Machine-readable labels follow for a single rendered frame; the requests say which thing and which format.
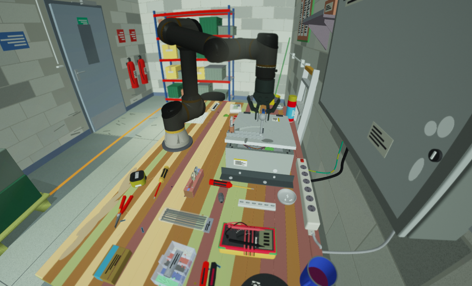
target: black knob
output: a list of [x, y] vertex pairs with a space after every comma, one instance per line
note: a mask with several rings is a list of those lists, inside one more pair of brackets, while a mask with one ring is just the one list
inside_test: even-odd
[[442, 152], [439, 149], [432, 149], [428, 152], [428, 159], [432, 162], [439, 162], [442, 159]]

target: blue-gray door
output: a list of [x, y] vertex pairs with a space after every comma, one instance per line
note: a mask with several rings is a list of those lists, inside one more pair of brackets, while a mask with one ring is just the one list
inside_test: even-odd
[[49, 2], [51, 20], [94, 131], [126, 112], [102, 8]]

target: striped wooden workbench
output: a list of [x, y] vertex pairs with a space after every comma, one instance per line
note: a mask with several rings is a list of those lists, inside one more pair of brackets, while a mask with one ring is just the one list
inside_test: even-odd
[[[220, 102], [212, 112], [215, 102], [206, 102], [209, 112], [202, 124], [187, 124], [185, 128], [194, 139], [193, 145], [182, 152], [169, 153], [162, 148], [162, 137], [132, 170], [105, 196], [98, 206], [74, 230], [66, 241], [38, 270], [36, 276], [53, 286], [109, 286], [93, 277], [93, 273], [109, 248], [128, 248], [132, 257], [117, 282], [117, 286], [152, 286], [151, 275], [158, 266], [158, 259], [165, 253], [171, 241], [196, 249], [197, 257], [184, 285], [199, 284], [203, 261], [217, 262], [216, 285], [241, 286], [243, 281], [258, 273], [271, 273], [283, 279], [289, 286], [299, 285], [299, 275], [311, 257], [322, 255], [312, 237], [304, 229], [301, 202], [291, 206], [276, 204], [276, 212], [241, 208], [238, 199], [275, 202], [279, 187], [233, 182], [241, 188], [210, 186], [209, 179], [219, 179], [221, 167], [225, 167], [225, 133], [229, 127], [229, 102]], [[250, 111], [247, 103], [243, 110]], [[292, 123], [297, 157], [303, 158], [295, 125]], [[153, 199], [158, 177], [163, 166], [170, 166], [169, 174], [162, 184], [156, 199]], [[195, 166], [204, 169], [205, 175], [195, 198], [184, 197], [183, 188]], [[148, 181], [144, 186], [131, 187], [129, 174], [134, 170], [145, 170]], [[292, 175], [296, 175], [295, 164]], [[225, 196], [218, 202], [218, 193]], [[299, 197], [298, 184], [294, 181], [294, 192]], [[134, 196], [127, 211], [121, 215], [124, 222], [114, 228], [119, 200], [126, 195]], [[158, 220], [164, 208], [174, 208], [198, 213], [214, 219], [210, 233], [193, 231]], [[218, 241], [224, 222], [243, 221], [249, 226], [276, 228], [277, 255], [275, 259], [258, 259], [226, 255], [218, 252]]]

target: bulletin board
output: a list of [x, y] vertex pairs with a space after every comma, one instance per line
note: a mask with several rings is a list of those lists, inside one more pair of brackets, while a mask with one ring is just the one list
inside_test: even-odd
[[310, 40], [310, 29], [308, 25], [304, 25], [304, 20], [312, 14], [314, 10], [314, 0], [301, 0], [301, 7], [299, 8], [299, 27], [298, 27], [298, 41], [308, 42]]

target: red liquid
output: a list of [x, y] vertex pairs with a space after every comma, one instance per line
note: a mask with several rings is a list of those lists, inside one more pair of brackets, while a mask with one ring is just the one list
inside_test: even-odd
[[322, 270], [315, 267], [309, 267], [308, 272], [315, 283], [319, 284], [320, 286], [328, 286], [328, 278], [324, 272], [322, 272]]

